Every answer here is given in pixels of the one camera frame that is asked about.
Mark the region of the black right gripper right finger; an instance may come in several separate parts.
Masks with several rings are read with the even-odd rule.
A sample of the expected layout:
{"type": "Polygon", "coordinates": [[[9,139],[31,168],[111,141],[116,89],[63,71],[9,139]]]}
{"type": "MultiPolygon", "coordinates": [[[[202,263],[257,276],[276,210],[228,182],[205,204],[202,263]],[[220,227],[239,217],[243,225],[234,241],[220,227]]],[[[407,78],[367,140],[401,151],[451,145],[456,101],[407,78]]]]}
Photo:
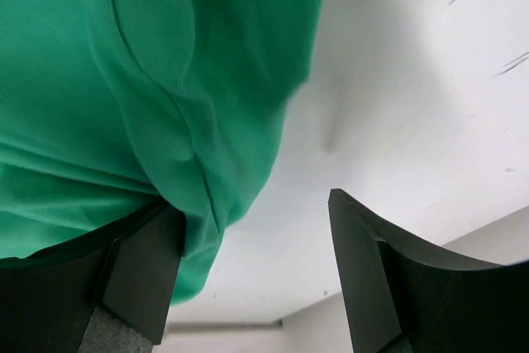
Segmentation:
{"type": "Polygon", "coordinates": [[[331,236],[356,352],[525,352],[528,263],[434,245],[334,188],[331,236]]]}

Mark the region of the aluminium table edge rail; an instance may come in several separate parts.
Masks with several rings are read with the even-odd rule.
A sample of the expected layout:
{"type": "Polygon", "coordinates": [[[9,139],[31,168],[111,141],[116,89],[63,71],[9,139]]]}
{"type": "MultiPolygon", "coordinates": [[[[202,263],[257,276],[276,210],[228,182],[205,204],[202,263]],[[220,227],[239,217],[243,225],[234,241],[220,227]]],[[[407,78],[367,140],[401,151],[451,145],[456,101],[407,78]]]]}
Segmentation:
{"type": "Polygon", "coordinates": [[[234,332],[237,330],[282,329],[281,319],[272,322],[170,322],[165,333],[234,332]]]}

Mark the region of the green tank top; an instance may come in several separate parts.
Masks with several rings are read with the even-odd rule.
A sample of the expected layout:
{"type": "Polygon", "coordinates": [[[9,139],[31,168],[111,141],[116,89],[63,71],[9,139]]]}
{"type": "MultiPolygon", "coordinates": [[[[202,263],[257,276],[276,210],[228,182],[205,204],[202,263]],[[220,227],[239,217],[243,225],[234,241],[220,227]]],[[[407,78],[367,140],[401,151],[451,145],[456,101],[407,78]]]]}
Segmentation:
{"type": "Polygon", "coordinates": [[[162,197],[187,217],[173,303],[265,186],[322,0],[1,0],[1,255],[162,197]]]}

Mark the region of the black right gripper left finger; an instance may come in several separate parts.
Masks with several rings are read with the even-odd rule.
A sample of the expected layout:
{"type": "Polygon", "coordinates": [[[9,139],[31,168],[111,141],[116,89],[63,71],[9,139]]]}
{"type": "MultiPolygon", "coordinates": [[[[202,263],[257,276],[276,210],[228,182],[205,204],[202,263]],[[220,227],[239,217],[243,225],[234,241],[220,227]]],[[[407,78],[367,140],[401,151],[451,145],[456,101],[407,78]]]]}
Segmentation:
{"type": "Polygon", "coordinates": [[[150,352],[163,339],[185,216],[151,203],[94,231],[1,261],[4,352],[150,352]]]}

